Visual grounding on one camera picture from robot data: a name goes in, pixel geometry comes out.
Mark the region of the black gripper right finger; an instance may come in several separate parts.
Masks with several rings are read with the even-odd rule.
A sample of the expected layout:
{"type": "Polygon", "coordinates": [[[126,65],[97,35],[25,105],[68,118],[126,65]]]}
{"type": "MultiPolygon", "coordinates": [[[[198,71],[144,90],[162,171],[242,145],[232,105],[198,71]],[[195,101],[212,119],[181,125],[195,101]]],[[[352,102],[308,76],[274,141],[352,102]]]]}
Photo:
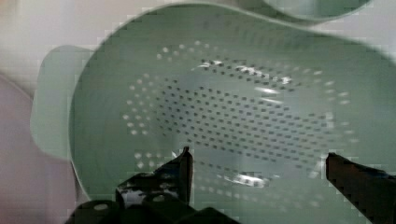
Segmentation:
{"type": "Polygon", "coordinates": [[[326,160],[326,178],[373,224],[395,224],[396,178],[336,153],[326,160]]]}

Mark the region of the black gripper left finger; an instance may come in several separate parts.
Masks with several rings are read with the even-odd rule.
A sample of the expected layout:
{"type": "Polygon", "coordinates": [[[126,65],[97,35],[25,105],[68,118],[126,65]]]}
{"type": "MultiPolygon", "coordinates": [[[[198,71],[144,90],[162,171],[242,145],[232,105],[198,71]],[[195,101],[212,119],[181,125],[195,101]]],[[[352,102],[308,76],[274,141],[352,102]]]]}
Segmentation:
{"type": "Polygon", "coordinates": [[[189,203],[193,176],[193,159],[189,147],[176,158],[150,173],[139,173],[120,183],[115,190],[122,208],[141,204],[150,194],[165,193],[189,203]]]}

